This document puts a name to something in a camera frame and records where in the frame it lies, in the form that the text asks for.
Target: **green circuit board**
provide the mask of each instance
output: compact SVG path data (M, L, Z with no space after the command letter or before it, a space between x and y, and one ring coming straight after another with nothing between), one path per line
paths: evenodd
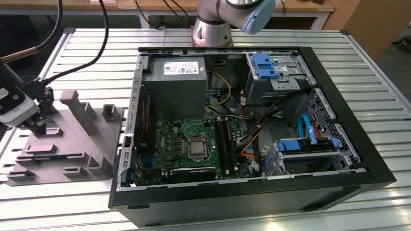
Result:
M230 120L233 137L241 136L241 123L238 119ZM219 151L217 145L214 120L158 120L155 136L155 154L152 169L171 169L180 167L215 167L215 180L250 177L249 163L238 166L239 171L226 174L221 171ZM207 145L207 157L194 160L190 157L188 145L191 141L203 140ZM162 184L159 173L146 171L144 184Z

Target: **open computer tower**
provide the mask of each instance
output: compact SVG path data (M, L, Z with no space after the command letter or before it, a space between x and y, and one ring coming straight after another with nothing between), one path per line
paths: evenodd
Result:
M139 227L327 209L395 182L307 47L140 48L110 198Z

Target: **ram slot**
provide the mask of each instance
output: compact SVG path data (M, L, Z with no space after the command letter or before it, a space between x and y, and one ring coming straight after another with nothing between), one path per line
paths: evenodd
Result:
M221 171L226 175L235 171L235 148L227 120L215 119L217 145L219 150Z

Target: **yellow cable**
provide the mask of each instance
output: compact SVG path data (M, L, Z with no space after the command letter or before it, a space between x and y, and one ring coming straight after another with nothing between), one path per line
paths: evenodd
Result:
M226 102L230 100L230 97L231 97L231 86L230 86L230 83L227 82L227 80L225 79L225 77L223 77L221 74L215 73L214 71L207 71L207 73L215 74L215 75L225 81L225 83L227 84L227 87L229 87L229 95L227 95L227 98L226 98L222 102L219 102L219 103L217 103L217 104L207 104L207 105L206 105L206 107L215 107L215 106L222 105L223 103L226 103Z

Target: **aluminum slotted table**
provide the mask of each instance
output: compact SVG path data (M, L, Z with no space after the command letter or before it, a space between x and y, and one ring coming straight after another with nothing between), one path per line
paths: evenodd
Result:
M88 62L102 46L103 29L66 30L42 77ZM175 226L174 230L405 230L411 226L411 105L350 35L339 31L234 30L235 46L310 46L358 116L398 182L354 197L330 210ZM190 31L112 29L99 62L52 83L55 98L78 90L94 108L128 106L138 48L191 46ZM58 109L66 106L56 101ZM30 131L8 131L0 142L2 230L130 230L135 225L107 208L111 180L10 187L7 173Z

